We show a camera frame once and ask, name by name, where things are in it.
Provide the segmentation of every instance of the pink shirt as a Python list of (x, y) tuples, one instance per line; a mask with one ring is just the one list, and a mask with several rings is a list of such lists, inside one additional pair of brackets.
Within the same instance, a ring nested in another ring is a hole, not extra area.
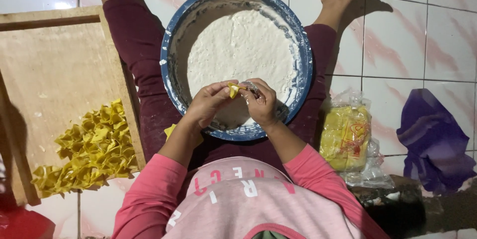
[(311, 146), (284, 167), (295, 184), (246, 157), (187, 175), (156, 154), (126, 193), (112, 238), (250, 239), (263, 230), (290, 239), (389, 238)]

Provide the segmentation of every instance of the yellow wonton wrapper stack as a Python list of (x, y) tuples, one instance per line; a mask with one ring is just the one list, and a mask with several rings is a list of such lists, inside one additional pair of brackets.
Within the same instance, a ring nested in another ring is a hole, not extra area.
[(326, 114), (319, 153), (339, 172), (361, 171), (366, 154), (371, 116), (364, 106), (334, 107)]
[(102, 186), (111, 175), (128, 177), (137, 169), (136, 155), (129, 134), (121, 99), (111, 102), (111, 107), (101, 106), (99, 111), (83, 116), (81, 126), (73, 125), (55, 142), (61, 159), (70, 161), (62, 168), (41, 166), (32, 180), (48, 197), (72, 189)]

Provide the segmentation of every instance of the woman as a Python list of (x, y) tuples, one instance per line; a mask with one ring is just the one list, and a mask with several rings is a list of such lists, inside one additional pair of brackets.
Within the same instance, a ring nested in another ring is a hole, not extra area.
[[(182, 117), (161, 78), (164, 30), (137, 0), (102, 1), (116, 48), (139, 87), (141, 139), (149, 160), (124, 197), (112, 238), (388, 238), (310, 146), (326, 97), (324, 72), (352, 0), (321, 0), (319, 17), (305, 27), (313, 81), (288, 127), (275, 117), (275, 91), (251, 79), (264, 98), (240, 94), (268, 138), (230, 144), (203, 135), (197, 147), (200, 131), (230, 102), (227, 82), (202, 88)], [(165, 142), (164, 129), (172, 124), (177, 126)]]

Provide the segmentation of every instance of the pink long sleeve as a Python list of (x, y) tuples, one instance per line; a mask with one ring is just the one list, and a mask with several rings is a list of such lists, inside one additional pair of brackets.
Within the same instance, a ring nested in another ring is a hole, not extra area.
[(346, 217), (367, 239), (389, 238), (349, 192), (343, 179), (313, 147), (307, 145), (298, 156), (283, 166), (295, 184), (341, 206)]
[(116, 214), (112, 239), (161, 238), (173, 211), (187, 169), (155, 154), (126, 193)]

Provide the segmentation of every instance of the hand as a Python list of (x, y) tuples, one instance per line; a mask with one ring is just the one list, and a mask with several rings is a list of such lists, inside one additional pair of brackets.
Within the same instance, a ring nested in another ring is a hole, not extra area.
[(264, 98), (256, 99), (249, 90), (240, 89), (238, 91), (247, 100), (250, 116), (263, 129), (273, 126), (278, 122), (276, 115), (277, 93), (262, 79), (249, 79), (248, 81), (255, 84), (264, 96)]
[(228, 82), (239, 83), (238, 80), (229, 80), (202, 87), (192, 100), (184, 119), (190, 120), (199, 129), (209, 126), (218, 110), (232, 102)]

